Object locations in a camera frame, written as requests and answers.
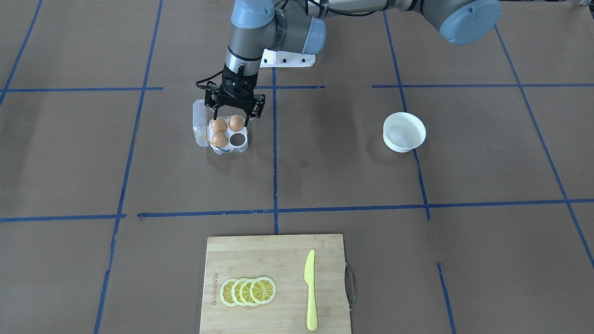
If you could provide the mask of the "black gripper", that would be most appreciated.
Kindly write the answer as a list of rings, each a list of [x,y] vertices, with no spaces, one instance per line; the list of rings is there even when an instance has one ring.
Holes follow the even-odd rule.
[[[204,105],[211,108],[213,120],[218,119],[219,109],[223,106],[243,110],[244,129],[247,129],[251,118],[260,118],[265,107],[266,97],[255,94],[258,73],[250,76],[244,74],[245,66],[241,65],[239,72],[235,73],[226,65],[221,70],[221,83],[216,84],[209,80],[204,85]]]

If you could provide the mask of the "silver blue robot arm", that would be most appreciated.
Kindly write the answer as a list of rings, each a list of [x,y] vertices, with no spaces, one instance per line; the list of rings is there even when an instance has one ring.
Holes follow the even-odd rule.
[[[454,45],[477,41],[501,14],[498,0],[236,0],[221,83],[196,82],[205,91],[205,107],[214,120],[223,106],[242,110],[248,125],[265,106],[265,95],[254,93],[265,50],[316,55],[325,45],[327,17],[358,18],[390,9],[422,15]]]

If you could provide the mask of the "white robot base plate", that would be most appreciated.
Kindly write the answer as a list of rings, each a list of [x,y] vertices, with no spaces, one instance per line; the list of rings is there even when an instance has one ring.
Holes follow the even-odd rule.
[[[260,68],[304,68],[314,66],[316,56],[310,54],[300,54],[290,51],[271,51],[264,50]]]

